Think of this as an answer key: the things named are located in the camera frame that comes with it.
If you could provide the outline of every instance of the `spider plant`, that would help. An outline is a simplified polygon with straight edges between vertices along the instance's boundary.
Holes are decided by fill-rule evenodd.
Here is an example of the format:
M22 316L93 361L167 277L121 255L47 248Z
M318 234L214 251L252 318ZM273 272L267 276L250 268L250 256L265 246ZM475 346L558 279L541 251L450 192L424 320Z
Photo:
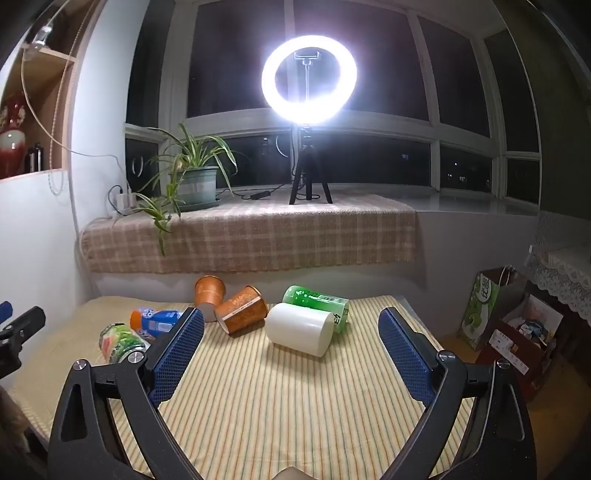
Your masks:
M185 141L181 141L172 133L161 128L150 128L150 130L163 133L171 140L171 144L166 147L162 154L156 155L151 159L151 161L168 163L168 167L156 174L150 181L153 181L155 184L160 175L169 174L171 176L170 183L178 186L178 184L183 181L184 174L187 170L206 167L208 163L215 160L217 166L222 171L228 189L234 195L232 187L230 187L230 179L228 178L228 174L219 156L221 154L226 154L232 165L234 165L236 171L238 171L238 166L236 165L236 159L234 158L232 150L230 150L224 139L216 135L205 135L196 138L193 134L187 131L187 128L183 124L179 124L178 126L183 131ZM214 143L215 146L210 148L210 143ZM167 153L169 148L176 148L180 152L177 154Z
M136 195L145 202L145 205L139 206L135 210L138 212L146 212L153 218L154 225L158 229L158 245L160 246L160 252L162 253L163 257L166 257L166 253L164 251L164 234L170 233L170 230L168 229L168 223L173 217L166 208L166 201L165 199L152 200L141 193L136 193Z
M230 190L231 194L234 195L232 187L230 187L228 173L222 164L220 155L226 154L236 171L238 171L234 154L223 138L217 137L215 135L205 135L203 137L196 138L187 131L183 124L180 124L179 127L185 136L184 141L161 128L150 128L150 130L163 133L171 140L170 145L166 147L162 154L156 155L154 158L150 159L150 161L164 162L168 164L168 166L161 169L145 185L145 187L147 187L150 185L150 183L152 183L152 185L155 186L158 183L160 176L169 175L170 182L166 185L164 197L161 199L152 200L145 195L137 193L137 196L143 200L145 204L137 207L136 211L145 212L154 220L154 225L158 229L158 244L160 245L160 251L163 256L165 256L164 234L170 233L168 228L168 224L172 218L170 209L172 209L172 211L176 213L179 218L181 216L179 203L184 202L178 198L178 186L183 182L185 173L188 170L195 170L198 168L207 167L209 166L208 164L211 163L217 163L217 166L222 171L224 180L228 185L228 189ZM170 153L170 148L175 148L177 153Z

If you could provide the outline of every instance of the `paper cup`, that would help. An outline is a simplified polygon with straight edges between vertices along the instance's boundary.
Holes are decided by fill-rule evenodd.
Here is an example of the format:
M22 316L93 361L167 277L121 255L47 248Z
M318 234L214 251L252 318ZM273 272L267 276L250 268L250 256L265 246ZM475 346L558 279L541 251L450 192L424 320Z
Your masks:
M334 313L289 303L275 305L265 321L271 342L318 357L326 353L334 331Z
M218 323L229 335L267 316L267 304L261 293L250 285L216 308Z
M201 310L206 322L215 322L215 309L223 303L226 294L224 282L212 275L201 277L195 283L195 307Z

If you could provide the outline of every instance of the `lace cloth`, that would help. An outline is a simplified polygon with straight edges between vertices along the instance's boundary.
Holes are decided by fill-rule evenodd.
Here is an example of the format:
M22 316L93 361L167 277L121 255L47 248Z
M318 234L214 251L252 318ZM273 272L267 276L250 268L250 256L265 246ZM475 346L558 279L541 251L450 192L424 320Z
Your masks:
M591 326L591 245L530 253L525 273Z

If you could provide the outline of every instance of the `window glass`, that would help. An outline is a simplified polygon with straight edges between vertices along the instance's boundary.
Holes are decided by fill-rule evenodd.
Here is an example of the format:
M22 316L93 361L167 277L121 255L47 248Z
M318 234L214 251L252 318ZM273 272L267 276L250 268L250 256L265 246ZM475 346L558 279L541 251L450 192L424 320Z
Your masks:
M425 18L419 18L439 101L442 123L489 136L486 102L470 40Z
M501 94L507 150L537 152L539 145L534 104L513 39L509 31L505 30L488 37L485 44Z
M441 188L491 191L492 160L441 146Z
M429 144L370 135L313 133L313 145L329 183L430 184Z
M538 203L540 197L540 162L507 159L507 196Z
M281 0L226 0L200 5L191 54L187 117L266 108L262 68L284 41ZM284 67L277 73L277 88L282 95L287 94Z
M158 126L162 63L174 7L174 0L152 0L146 10L129 79L126 120L129 124Z
M141 192L148 197L160 194L160 182L155 187L150 182L158 173L158 163L150 161L156 155L158 144L125 139L125 170L132 192Z
M257 137L227 138L230 150L234 152L238 173L228 158L223 155L222 163L230 176L232 187L249 185L275 185L291 183L291 135L269 134ZM217 174L217 187L226 187L222 173Z
M325 35L349 49L358 68L355 90L345 109L428 120L417 50L406 15L342 0L295 0L297 35ZM332 91L339 68L321 51L310 71L310 96ZM300 97L305 70L298 65Z

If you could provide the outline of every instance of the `wall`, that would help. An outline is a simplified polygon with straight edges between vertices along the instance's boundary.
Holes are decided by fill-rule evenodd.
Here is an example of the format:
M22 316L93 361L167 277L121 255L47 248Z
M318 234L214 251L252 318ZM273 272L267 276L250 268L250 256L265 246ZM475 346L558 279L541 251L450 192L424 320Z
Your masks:
M124 164L129 72L147 4L148 0L108 0L100 13L82 60L74 100L73 150L115 154ZM92 297L84 268L77 265L76 224L84 227L107 215L106 193L124 181L114 158L75 154L70 173L64 172L65 189L57 197L49 190L48 175L0 181L2 207L12 213L0 235L0 301L9 300L15 316L38 305L47 317L46 327L25 344L24 361L36 343ZM59 174L54 175L60 184ZM10 378L2 383L9 384Z
M279 302L293 284L347 298L404 295L438 337L457 331L477 271L523 264L534 240L536 216L419 212L420 258L415 264L308 268L220 274L228 295L245 284ZM191 302L198 274L95 275L103 295Z
M129 76L148 0L108 0L80 68L72 115L71 172L77 227L108 216L107 192L125 185L125 138Z
M14 316L39 306L46 314L45 328L23 347L26 361L35 344L68 319L89 298L76 265L76 231L68 190L54 196L48 173L0 180L5 217L0 235L0 301L8 300ZM54 173L60 183L59 173ZM3 384L10 382L10 376Z

